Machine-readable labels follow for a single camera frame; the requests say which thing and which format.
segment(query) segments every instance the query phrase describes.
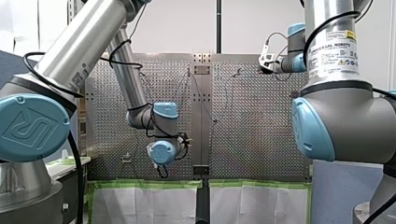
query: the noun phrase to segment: perforated metal panel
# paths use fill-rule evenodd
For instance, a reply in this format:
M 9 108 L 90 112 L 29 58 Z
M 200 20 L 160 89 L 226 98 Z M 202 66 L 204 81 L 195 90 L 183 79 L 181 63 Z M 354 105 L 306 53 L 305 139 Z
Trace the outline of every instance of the perforated metal panel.
M 179 109 L 178 129 L 191 133 L 191 79 L 187 77 L 192 56 L 185 54 L 136 54 L 144 65 L 141 79 L 150 102 L 173 101 Z M 91 179 L 158 178 L 146 146 L 153 141 L 145 131 L 126 124 L 126 105 L 119 83 L 108 63 L 99 62 L 87 85 L 87 147 L 97 153 Z M 121 162 L 130 153 L 131 162 Z M 191 179 L 191 155 L 168 166 L 170 178 Z
M 136 54 L 144 65 L 142 81 L 151 102 L 175 101 L 179 105 L 179 130 L 191 135 L 191 125 L 209 125 L 210 150 L 194 148 L 185 160 L 168 167 L 173 179 L 192 179 L 191 155 L 210 153 L 209 178 L 254 178 L 307 181 L 310 160 L 295 146 L 290 120 L 290 93 L 307 81 L 305 74 L 293 74 L 286 81 L 257 73 L 257 55 L 212 55 L 212 94 L 209 111 L 191 107 L 192 64 L 188 54 Z M 280 79 L 289 74 L 278 75 Z M 87 82 L 87 149 L 97 153 L 90 169 L 91 179 L 158 178 L 147 155 L 152 141 L 145 131 L 126 124 L 126 106 L 115 74 L 99 62 Z M 214 122 L 194 120 L 196 113 L 210 113 Z M 194 139 L 196 146 L 208 139 Z M 130 153 L 132 161 L 122 163 Z
M 211 178 L 305 181 L 310 161 L 294 143 L 290 92 L 307 76 L 258 74 L 255 55 L 213 55 L 212 63 Z

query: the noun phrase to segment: end effector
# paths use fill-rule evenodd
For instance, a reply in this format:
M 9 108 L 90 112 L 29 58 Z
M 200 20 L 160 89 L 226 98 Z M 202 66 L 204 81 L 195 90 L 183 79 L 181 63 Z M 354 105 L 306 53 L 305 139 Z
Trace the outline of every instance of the end effector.
M 131 110 L 127 113 L 131 127 L 146 129 L 147 136 L 155 138 L 155 142 L 147 146 L 148 155 L 155 164 L 161 166 L 172 162 L 184 147 L 188 147 L 188 136 L 177 132 L 177 119 L 177 105 L 172 102 L 159 102 L 147 106 L 140 113 Z M 141 120 L 141 123 L 135 126 L 132 120 Z M 149 135 L 148 130 L 154 130 L 154 134 Z
M 306 71 L 303 60 L 305 46 L 305 23 L 295 23 L 288 30 L 288 55 L 282 57 L 268 54 L 269 40 L 262 48 L 259 59 L 261 70 L 264 74 L 273 73 L 302 73 Z

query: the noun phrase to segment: silver robot arm segment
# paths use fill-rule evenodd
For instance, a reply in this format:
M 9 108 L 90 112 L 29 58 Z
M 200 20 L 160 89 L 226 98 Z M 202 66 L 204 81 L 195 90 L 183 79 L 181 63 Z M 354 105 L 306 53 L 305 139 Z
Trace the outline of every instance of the silver robot arm segment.
M 35 66 L 36 74 L 15 75 L 0 90 L 2 222 L 63 223 L 62 184 L 51 181 L 41 160 L 65 142 L 69 118 L 77 109 L 73 95 L 60 88 L 78 92 L 114 34 L 144 3 L 89 1 Z M 78 185 L 83 186 L 82 175 Z M 53 212 L 43 213 L 43 209 Z
M 108 47 L 113 52 L 122 42 L 128 39 L 126 24 L 114 36 Z M 113 60 L 116 62 L 134 62 L 133 52 L 129 45 L 123 45 L 115 51 Z M 186 147 L 186 140 L 177 133 L 177 105 L 172 102 L 149 104 L 142 81 L 140 67 L 113 63 L 122 95 L 127 105 L 126 119 L 136 129 L 154 130 L 155 142 L 148 145 L 148 155 L 157 165 L 172 162 Z
M 308 158 L 385 164 L 372 214 L 386 206 L 396 188 L 396 104 L 389 96 L 375 98 L 372 84 L 360 77 L 352 16 L 363 3 L 305 1 L 309 81 L 292 103 L 292 122 L 297 146 Z M 338 19 L 329 24 L 333 18 Z M 380 222 L 394 223 L 394 213 L 389 209 L 383 216 L 387 221 Z

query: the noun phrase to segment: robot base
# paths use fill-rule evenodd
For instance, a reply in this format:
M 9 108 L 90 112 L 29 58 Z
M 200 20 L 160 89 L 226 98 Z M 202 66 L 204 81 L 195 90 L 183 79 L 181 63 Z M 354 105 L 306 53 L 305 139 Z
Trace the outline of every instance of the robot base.
M 37 198 L 0 207 L 0 220 L 4 224 L 62 224 L 63 205 L 62 184 L 54 182 L 47 193 Z

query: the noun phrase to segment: white wall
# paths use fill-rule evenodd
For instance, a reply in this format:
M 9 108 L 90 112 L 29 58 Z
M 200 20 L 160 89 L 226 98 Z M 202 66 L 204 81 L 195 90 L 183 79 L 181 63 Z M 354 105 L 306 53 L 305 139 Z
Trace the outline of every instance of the white wall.
M 288 33 L 291 24 L 304 21 L 298 0 L 223 0 L 223 53 L 260 54 L 273 32 Z M 270 51 L 278 53 L 287 41 L 273 36 Z
M 366 16 L 357 24 L 358 53 L 361 76 L 380 89 L 392 89 L 394 62 L 393 0 L 374 1 Z
M 259 54 L 269 34 L 286 34 L 291 24 L 304 21 L 304 11 L 298 0 L 223 2 L 224 53 Z M 361 75 L 384 90 L 396 88 L 393 2 L 374 1 L 370 11 L 357 24 Z M 281 37 L 273 37 L 270 51 L 278 53 L 285 45 Z
M 135 23 L 128 25 L 128 34 Z M 153 0 L 133 38 L 135 52 L 209 52 L 216 50 L 215 0 Z

